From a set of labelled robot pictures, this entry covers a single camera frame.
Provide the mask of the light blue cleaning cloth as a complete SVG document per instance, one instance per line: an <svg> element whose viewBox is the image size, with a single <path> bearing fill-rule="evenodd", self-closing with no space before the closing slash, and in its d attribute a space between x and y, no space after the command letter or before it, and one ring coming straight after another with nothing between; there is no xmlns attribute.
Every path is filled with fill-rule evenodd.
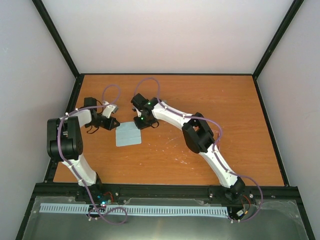
<svg viewBox="0 0 320 240"><path fill-rule="evenodd" d="M133 121L123 122L115 129L117 147L139 145L142 143L141 130Z"/></svg>

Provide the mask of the pink transparent sunglasses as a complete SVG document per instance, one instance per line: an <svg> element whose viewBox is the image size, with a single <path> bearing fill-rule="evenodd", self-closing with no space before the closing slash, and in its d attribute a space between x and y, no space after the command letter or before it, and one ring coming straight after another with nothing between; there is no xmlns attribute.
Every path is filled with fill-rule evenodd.
<svg viewBox="0 0 320 240"><path fill-rule="evenodd" d="M221 145L221 138L222 138L222 135L220 132L217 133L217 139L216 139L216 146L218 149L220 149L220 145Z"/></svg>

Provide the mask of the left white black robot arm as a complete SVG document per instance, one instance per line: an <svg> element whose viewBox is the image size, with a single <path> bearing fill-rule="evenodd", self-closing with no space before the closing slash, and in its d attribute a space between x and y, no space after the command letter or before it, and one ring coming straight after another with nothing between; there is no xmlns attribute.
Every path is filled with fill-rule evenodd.
<svg viewBox="0 0 320 240"><path fill-rule="evenodd" d="M86 195L92 201L103 198L104 188L99 175L88 164L83 150L81 128L103 128L111 131L120 126L112 114L118 107L114 103L93 97L84 99L84 106L66 113L66 117L51 118L47 121L46 150L50 158L64 164L75 176L78 185L88 187Z"/></svg>

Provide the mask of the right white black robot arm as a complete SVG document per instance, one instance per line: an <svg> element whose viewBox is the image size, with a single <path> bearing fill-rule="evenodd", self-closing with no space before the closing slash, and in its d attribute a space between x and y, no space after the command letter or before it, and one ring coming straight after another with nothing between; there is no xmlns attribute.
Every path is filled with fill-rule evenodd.
<svg viewBox="0 0 320 240"><path fill-rule="evenodd" d="M234 202L240 197L245 189L245 183L223 158L208 120L201 113L179 111L156 97L149 100L140 93L134 95L130 102L137 112L133 121L138 129L157 128L159 121L178 128L182 131L188 149L202 156L216 174L220 185L224 188L225 198Z"/></svg>

